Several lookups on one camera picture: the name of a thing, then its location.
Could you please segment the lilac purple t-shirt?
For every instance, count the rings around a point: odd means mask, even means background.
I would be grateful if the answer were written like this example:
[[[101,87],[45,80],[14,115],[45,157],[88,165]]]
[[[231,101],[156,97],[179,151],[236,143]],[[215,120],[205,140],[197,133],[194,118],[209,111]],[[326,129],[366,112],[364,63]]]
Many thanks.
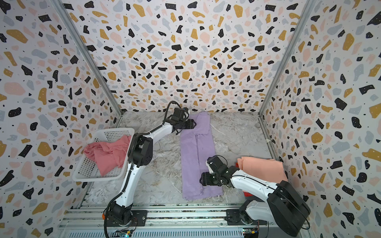
[[[191,201],[223,194],[218,186],[203,186],[199,182],[202,173],[208,172],[206,161],[216,155],[210,115],[201,112],[191,115],[196,122],[191,130],[180,133],[181,166],[182,166],[182,195],[183,199]]]

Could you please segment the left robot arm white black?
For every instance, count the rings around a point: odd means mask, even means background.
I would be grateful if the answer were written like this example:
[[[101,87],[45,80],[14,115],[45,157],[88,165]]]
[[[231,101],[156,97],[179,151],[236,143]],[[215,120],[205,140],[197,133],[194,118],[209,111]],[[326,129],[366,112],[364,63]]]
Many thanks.
[[[132,206],[135,191],[144,169],[153,160],[154,144],[173,132],[180,133],[182,130],[194,129],[195,126],[196,122],[189,118],[188,108],[177,107],[172,115],[165,114],[162,124],[156,128],[133,135],[127,152],[128,171],[123,186],[103,212],[105,231],[109,223],[129,226],[134,222]]]

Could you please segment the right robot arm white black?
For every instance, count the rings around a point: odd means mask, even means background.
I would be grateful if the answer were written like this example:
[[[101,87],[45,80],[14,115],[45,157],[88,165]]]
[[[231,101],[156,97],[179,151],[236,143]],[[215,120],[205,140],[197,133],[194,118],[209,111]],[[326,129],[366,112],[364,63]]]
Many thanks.
[[[222,156],[215,155],[206,161],[208,171],[201,174],[203,186],[227,186],[245,191],[256,200],[247,200],[239,209],[228,209],[225,221],[229,226],[251,226],[244,230],[244,237],[257,238],[260,222],[275,223],[284,233],[297,237],[301,230],[310,226],[310,208],[285,179],[267,181],[245,172],[243,163],[228,167]]]

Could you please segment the folded salmon pink t-shirt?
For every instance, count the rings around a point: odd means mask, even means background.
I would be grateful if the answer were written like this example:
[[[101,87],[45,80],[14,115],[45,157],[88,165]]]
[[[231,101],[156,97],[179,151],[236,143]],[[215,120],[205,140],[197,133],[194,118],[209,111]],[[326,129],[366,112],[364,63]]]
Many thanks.
[[[275,183],[288,181],[281,161],[241,157],[237,159],[237,164],[240,170],[256,178]]]

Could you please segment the white perforated vent strip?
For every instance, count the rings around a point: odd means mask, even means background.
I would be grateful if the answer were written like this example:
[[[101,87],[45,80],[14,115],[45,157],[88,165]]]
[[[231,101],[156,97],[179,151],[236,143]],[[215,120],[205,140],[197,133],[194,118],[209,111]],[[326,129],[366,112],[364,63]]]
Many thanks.
[[[72,230],[64,238],[105,238],[100,230]],[[140,229],[132,238],[243,238],[242,229]]]

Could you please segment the right green circuit board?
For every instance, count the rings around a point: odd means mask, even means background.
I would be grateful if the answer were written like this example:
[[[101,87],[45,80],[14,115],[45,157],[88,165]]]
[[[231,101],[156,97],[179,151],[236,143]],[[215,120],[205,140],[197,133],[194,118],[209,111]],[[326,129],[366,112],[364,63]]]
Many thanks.
[[[244,229],[243,235],[244,235],[244,238],[258,238],[259,229],[258,228]]]

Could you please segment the green circuit board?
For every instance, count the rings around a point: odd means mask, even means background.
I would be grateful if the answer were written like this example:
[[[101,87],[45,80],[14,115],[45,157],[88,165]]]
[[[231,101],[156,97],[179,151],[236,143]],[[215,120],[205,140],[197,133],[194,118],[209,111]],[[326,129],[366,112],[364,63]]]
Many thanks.
[[[131,238],[133,236],[134,230],[128,230],[128,229],[122,229],[122,230],[116,230],[114,233],[112,233],[112,238]]]
[[[244,238],[258,238],[259,229],[258,228],[244,229],[243,235],[244,235]]]

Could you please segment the white plastic laundry basket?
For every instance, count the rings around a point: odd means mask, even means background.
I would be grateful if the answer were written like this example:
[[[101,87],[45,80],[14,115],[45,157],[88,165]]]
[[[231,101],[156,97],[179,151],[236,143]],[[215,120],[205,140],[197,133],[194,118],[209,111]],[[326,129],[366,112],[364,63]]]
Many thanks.
[[[99,130],[95,133],[90,142],[112,143],[121,139],[124,135],[132,137],[134,133],[135,130],[133,128]],[[83,154],[77,164],[76,169],[73,172],[72,179],[76,182],[95,182],[119,179],[125,175],[128,163],[127,160],[128,157],[126,155],[125,159],[123,160],[122,167],[117,166],[109,173],[102,176],[96,162],[92,161],[85,154]]]

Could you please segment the left green circuit board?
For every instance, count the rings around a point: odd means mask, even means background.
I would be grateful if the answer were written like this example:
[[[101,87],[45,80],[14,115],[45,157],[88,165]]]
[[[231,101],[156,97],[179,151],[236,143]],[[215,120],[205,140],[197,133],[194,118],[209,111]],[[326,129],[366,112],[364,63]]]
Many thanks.
[[[114,233],[112,233],[112,238],[131,238],[133,236],[134,230],[128,230],[128,229],[122,229],[122,230],[116,230]]]

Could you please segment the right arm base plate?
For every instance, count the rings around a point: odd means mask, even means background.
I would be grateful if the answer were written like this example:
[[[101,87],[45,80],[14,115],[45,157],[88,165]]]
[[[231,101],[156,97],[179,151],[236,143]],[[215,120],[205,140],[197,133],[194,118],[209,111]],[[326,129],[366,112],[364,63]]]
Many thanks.
[[[226,210],[226,217],[224,220],[228,226],[257,226],[267,225],[267,221],[253,220],[246,215],[242,215],[239,209]]]

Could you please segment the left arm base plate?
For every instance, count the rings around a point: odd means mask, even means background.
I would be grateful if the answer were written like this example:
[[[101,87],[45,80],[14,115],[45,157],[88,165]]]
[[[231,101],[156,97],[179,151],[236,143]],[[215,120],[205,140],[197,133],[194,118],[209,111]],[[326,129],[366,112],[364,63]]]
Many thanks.
[[[103,219],[107,219],[107,227],[144,227],[147,219],[147,210],[132,210],[128,211],[119,220],[111,212],[106,218],[105,214],[102,215]]]

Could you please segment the aluminium mounting rail frame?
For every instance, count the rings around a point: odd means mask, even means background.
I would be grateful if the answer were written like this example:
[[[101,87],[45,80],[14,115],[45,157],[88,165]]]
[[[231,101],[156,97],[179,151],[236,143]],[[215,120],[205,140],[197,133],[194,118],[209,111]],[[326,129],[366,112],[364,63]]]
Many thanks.
[[[107,227],[104,230],[102,206],[84,206],[70,209],[58,227],[58,237],[63,238],[72,230],[100,230],[106,237],[116,230],[140,229],[250,229],[251,226],[228,226],[224,220],[226,210],[239,209],[239,204],[149,204],[137,205],[132,210],[147,210],[144,227]],[[260,225],[259,238],[287,238],[275,223]]]

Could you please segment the right corner aluminium post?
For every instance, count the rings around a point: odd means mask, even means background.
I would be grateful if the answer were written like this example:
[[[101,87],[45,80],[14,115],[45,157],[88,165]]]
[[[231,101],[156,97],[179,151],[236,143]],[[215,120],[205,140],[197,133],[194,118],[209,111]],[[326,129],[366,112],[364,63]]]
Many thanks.
[[[267,105],[270,103],[271,101],[271,96],[272,96],[272,93],[275,91],[275,88],[277,86],[277,84],[279,83],[280,81],[280,78],[283,74],[283,71],[285,70],[286,66],[287,66],[287,63],[291,57],[291,55],[293,54],[293,51],[294,51],[294,48],[296,47],[296,44],[298,42],[298,39],[304,29],[304,26],[307,22],[307,18],[309,17],[309,15],[311,14],[313,8],[314,8],[314,5],[315,5],[316,1],[313,1],[313,0],[308,0],[306,1],[306,5],[304,6],[303,8],[303,11],[301,13],[301,16],[300,16],[300,19],[296,25],[296,28],[295,28],[295,31],[290,39],[290,42],[286,48],[286,51],[285,51],[285,54],[283,55],[281,61],[280,61],[280,64],[279,64],[279,67],[276,71],[276,74],[275,74],[275,77],[274,77],[274,80],[272,81],[269,89],[268,89],[268,92],[266,94],[266,97],[264,99],[264,102],[260,108],[260,111],[259,111],[259,117],[261,118],[262,115],[265,113],[266,111],[266,107]]]

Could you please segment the corner aluminium post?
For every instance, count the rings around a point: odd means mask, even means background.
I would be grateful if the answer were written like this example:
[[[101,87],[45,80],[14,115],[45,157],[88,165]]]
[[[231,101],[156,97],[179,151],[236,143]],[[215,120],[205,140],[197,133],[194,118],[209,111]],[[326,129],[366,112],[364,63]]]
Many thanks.
[[[107,96],[107,98],[110,102],[110,105],[114,108],[117,115],[119,117],[121,117],[123,115],[122,110],[119,108],[119,105],[118,105],[116,99],[114,98],[113,94],[111,93],[111,90],[109,89],[107,83],[105,82],[103,75],[101,74],[99,68],[97,67],[96,63],[94,62],[94,60],[91,56],[91,54],[89,53],[89,51],[86,47],[86,44],[82,41],[79,32],[77,31],[73,21],[71,20],[69,14],[67,13],[67,11],[64,7],[64,4],[62,3],[62,1],[56,1],[56,0],[52,0],[51,2],[52,2],[53,8],[55,9],[58,16],[63,21],[66,29],[68,30],[68,32],[72,36],[73,41],[75,42],[80,53],[84,57],[84,59],[85,59],[86,63],[88,64],[91,72],[94,73],[95,78],[97,79],[98,83],[102,87],[102,90],[105,93],[105,95]]]
[[[280,61],[280,64],[279,64],[279,67],[276,71],[276,74],[275,74],[275,77],[274,77],[274,80],[272,81],[269,89],[268,89],[268,92],[266,94],[266,97],[264,99],[264,102],[260,108],[260,111],[259,111],[259,117],[261,118],[262,115],[265,113],[266,111],[266,107],[267,105],[270,103],[271,101],[271,96],[272,96],[272,93],[275,91],[275,88],[277,86],[277,84],[279,83],[280,81],[280,78],[283,74],[283,71],[285,70],[286,66],[287,66],[287,63],[291,57],[291,55],[293,54],[293,51],[294,51],[294,48],[296,47],[296,44],[298,42],[298,39],[304,29],[304,26],[307,22],[307,18],[309,17],[309,15],[311,14],[313,8],[314,8],[314,5],[315,5],[316,1],[313,1],[313,0],[308,0],[306,1],[306,5],[304,6],[303,8],[303,11],[301,13],[301,16],[300,16],[300,19],[296,25],[296,28],[295,28],[295,31],[290,39],[290,42],[286,48],[286,51],[285,51],[285,54],[283,55],[281,61]]]

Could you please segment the left corner aluminium post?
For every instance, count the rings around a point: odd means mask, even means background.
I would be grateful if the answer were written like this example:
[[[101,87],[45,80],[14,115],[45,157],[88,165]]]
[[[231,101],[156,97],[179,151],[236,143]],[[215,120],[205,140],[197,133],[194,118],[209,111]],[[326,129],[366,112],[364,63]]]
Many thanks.
[[[56,1],[56,0],[52,0],[51,2],[52,2],[53,8],[55,9],[58,16],[63,21],[66,29],[68,30],[68,32],[72,36],[73,41],[75,42],[80,53],[84,57],[84,59],[85,59],[86,63],[88,64],[91,72],[94,73],[95,78],[97,79],[98,83],[102,87],[102,90],[105,93],[105,95],[107,96],[107,98],[110,102],[110,105],[114,108],[117,115],[119,117],[121,117],[123,115],[122,110],[119,108],[119,105],[118,105],[116,99],[114,98],[113,94],[111,93],[111,90],[109,89],[107,83],[105,82],[103,75],[101,74],[99,68],[97,67],[96,63],[94,62],[94,60],[91,56],[91,54],[89,53],[89,51],[86,47],[86,44],[82,41],[79,32],[77,31],[73,21],[71,20],[69,14],[67,13],[67,11],[64,7],[64,4],[62,3],[62,1]]]

